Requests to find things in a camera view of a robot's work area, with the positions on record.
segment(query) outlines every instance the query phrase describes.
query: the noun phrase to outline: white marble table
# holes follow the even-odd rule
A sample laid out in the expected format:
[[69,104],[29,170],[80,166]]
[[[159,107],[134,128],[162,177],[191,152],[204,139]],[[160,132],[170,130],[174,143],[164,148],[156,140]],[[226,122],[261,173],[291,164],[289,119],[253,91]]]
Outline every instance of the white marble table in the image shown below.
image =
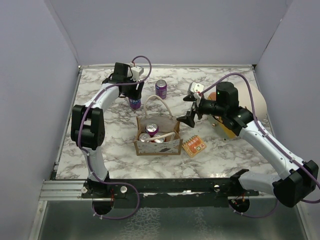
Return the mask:
[[[75,104],[84,104],[101,87],[101,82],[112,68],[84,69],[76,94]],[[155,82],[165,79],[168,85],[166,103],[176,117],[186,114],[191,103],[184,102],[189,84],[192,81],[208,87],[219,78],[232,72],[244,74],[250,83],[257,86],[253,71],[248,68],[154,68],[142,91],[142,103],[155,93]],[[228,81],[242,81],[238,76],[231,76]],[[165,112],[162,104],[154,99],[148,103],[150,113]],[[243,139],[223,139],[217,134],[206,116],[196,121],[195,128],[183,123],[180,136],[188,140],[199,135],[207,148],[190,158],[182,150],[181,155],[171,156],[136,156],[133,140],[137,133],[136,116],[143,111],[133,111],[126,99],[118,98],[104,113],[105,139],[102,145],[104,164],[111,178],[216,178],[229,177],[246,168],[258,173],[274,173],[271,165]],[[271,132],[268,119],[264,126]],[[86,179],[88,170],[85,158],[70,138],[71,126],[68,126],[56,179]]]

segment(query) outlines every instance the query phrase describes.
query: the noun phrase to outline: purple cable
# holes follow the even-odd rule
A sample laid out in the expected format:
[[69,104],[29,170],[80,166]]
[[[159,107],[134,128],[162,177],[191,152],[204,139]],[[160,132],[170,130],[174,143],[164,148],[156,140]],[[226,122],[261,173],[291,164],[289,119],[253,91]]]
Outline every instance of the purple cable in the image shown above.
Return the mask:
[[244,216],[247,218],[251,218],[251,219],[263,219],[263,218],[269,217],[270,215],[274,214],[278,205],[279,205],[279,201],[277,200],[274,208],[270,212],[268,212],[267,214],[262,215],[262,216],[253,216],[253,215],[244,214],[243,212],[238,212],[230,204],[229,204],[229,207],[233,210],[234,213],[236,213],[238,215],[241,215],[241,216]]
[[145,76],[145,78],[141,81],[137,81],[137,82],[132,82],[132,83],[117,83],[117,84],[113,84],[113,85],[110,85],[110,86],[107,86],[105,89],[103,89],[101,92],[99,92],[99,94],[93,99],[93,101],[89,104],[89,106],[86,108],[84,114],[83,114],[83,117],[82,117],[82,120],[81,120],[81,124],[80,124],[80,128],[79,128],[79,135],[78,135],[78,139],[77,139],[77,143],[78,143],[78,147],[84,151],[86,154],[87,154],[87,163],[88,163],[88,168],[90,170],[90,172],[92,172],[92,175],[102,184],[106,184],[106,185],[126,185],[126,186],[129,186],[131,188],[133,188],[133,190],[135,191],[136,195],[137,195],[137,204],[136,204],[136,207],[135,209],[133,210],[133,212],[131,212],[130,214],[126,215],[126,216],[121,216],[121,217],[109,217],[109,216],[104,216],[104,215],[99,215],[96,213],[95,209],[92,207],[92,210],[94,211],[94,214],[99,216],[100,218],[103,218],[103,219],[109,219],[109,220],[122,220],[122,219],[126,219],[126,218],[129,218],[131,217],[132,215],[134,215],[138,209],[139,209],[139,205],[140,205],[140,197],[139,197],[139,192],[138,190],[135,188],[135,186],[133,186],[132,184],[130,183],[126,183],[126,182],[105,182],[103,181],[102,179],[100,179],[97,174],[93,171],[92,169],[92,166],[91,166],[91,162],[90,162],[90,156],[88,155],[89,154],[89,151],[86,150],[85,148],[83,148],[81,146],[81,135],[82,135],[82,130],[84,128],[84,124],[85,124],[85,121],[86,121],[86,117],[88,115],[88,112],[90,110],[90,108],[94,105],[94,103],[99,99],[99,97],[105,92],[107,91],[108,89],[112,88],[112,87],[116,87],[116,86],[129,86],[129,85],[137,85],[137,84],[140,84],[142,82],[144,82],[145,80],[147,80],[151,74],[151,70],[152,70],[152,65],[151,65],[151,62],[149,60],[149,58],[147,58],[146,56],[142,56],[142,55],[139,55],[139,56],[136,56],[131,62],[133,63],[134,60],[136,60],[137,58],[144,58],[148,61],[149,63],[149,66],[150,66],[150,69],[149,69],[149,72],[148,74]]
[[[212,89],[213,87],[215,87],[218,83],[222,82],[223,80],[225,80],[226,78],[230,77],[230,76],[239,76],[241,77],[244,81],[245,84],[248,88],[248,92],[249,92],[249,96],[250,96],[250,102],[251,102],[251,106],[252,106],[252,114],[253,114],[253,120],[255,125],[257,126],[257,128],[260,130],[260,132],[283,154],[285,155],[292,163],[296,164],[299,168],[301,168],[318,186],[318,188],[320,189],[320,183],[318,182],[318,180],[301,164],[299,164],[296,160],[294,160],[288,153],[286,153],[286,151],[284,151],[269,135],[266,135],[266,132],[263,130],[263,128],[259,125],[258,123],[258,119],[256,116],[256,110],[255,110],[255,104],[254,104],[254,98],[252,95],[252,91],[249,85],[249,81],[246,79],[246,77],[244,75],[242,75],[241,73],[238,72],[233,72],[233,73],[229,73],[225,76],[223,76],[222,78],[220,78],[217,82],[215,82],[214,84],[212,84],[210,87],[208,87],[207,89],[205,89],[204,91],[202,91],[200,93],[200,95],[203,95],[204,93],[206,93],[207,91],[209,91],[210,89]],[[308,203],[308,204],[318,204],[320,203],[320,199],[318,200],[301,200],[302,202]]]

